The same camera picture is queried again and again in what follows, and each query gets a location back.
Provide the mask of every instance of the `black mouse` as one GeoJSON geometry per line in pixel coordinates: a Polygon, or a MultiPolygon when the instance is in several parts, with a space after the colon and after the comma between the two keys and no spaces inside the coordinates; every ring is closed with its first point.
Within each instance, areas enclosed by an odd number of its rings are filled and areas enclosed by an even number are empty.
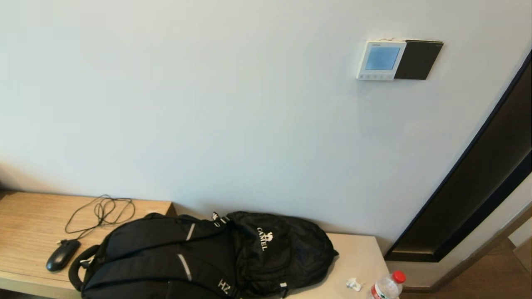
{"type": "Polygon", "coordinates": [[[46,263],[48,271],[54,272],[65,268],[80,245],[78,240],[62,240],[61,245],[52,253],[46,263]]]}

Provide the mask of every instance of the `reflective strip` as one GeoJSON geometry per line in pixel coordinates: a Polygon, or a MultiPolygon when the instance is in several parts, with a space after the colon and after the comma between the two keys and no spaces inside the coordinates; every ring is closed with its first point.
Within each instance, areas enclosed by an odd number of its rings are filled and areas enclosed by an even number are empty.
{"type": "Polygon", "coordinates": [[[188,231],[187,241],[190,240],[190,237],[192,236],[192,232],[194,231],[195,227],[196,227],[196,224],[192,223],[192,226],[190,227],[190,230],[188,231]]]}
{"type": "Polygon", "coordinates": [[[182,254],[178,254],[178,256],[179,259],[181,259],[181,263],[183,263],[185,272],[187,272],[188,281],[192,281],[192,275],[190,274],[190,269],[188,268],[187,261],[185,261],[185,257],[182,254]]]}

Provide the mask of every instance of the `camel logo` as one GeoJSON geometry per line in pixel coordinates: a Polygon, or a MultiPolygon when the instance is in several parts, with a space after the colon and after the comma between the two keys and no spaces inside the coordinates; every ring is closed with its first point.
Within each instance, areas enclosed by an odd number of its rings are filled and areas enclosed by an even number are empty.
{"type": "Polygon", "coordinates": [[[269,232],[265,234],[260,227],[257,227],[257,231],[259,232],[259,238],[261,239],[262,251],[264,251],[266,248],[268,248],[268,242],[273,240],[273,233],[269,232]]]}

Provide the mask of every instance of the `thermostat screen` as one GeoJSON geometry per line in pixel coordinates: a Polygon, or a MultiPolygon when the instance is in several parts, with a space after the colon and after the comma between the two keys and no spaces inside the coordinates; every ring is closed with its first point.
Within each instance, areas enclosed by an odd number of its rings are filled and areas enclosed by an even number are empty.
{"type": "Polygon", "coordinates": [[[399,54],[398,47],[371,47],[366,63],[366,70],[386,70],[394,69],[395,60],[399,54]]]}

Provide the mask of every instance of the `black backpack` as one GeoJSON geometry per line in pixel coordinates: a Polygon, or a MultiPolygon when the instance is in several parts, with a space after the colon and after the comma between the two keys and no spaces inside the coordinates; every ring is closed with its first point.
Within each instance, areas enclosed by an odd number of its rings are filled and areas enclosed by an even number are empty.
{"type": "Polygon", "coordinates": [[[316,224],[295,217],[234,212],[237,287],[266,297],[321,282],[338,253],[316,224]]]}
{"type": "Polygon", "coordinates": [[[240,298],[228,222],[149,214],[83,252],[69,279],[84,299],[240,298]]]}

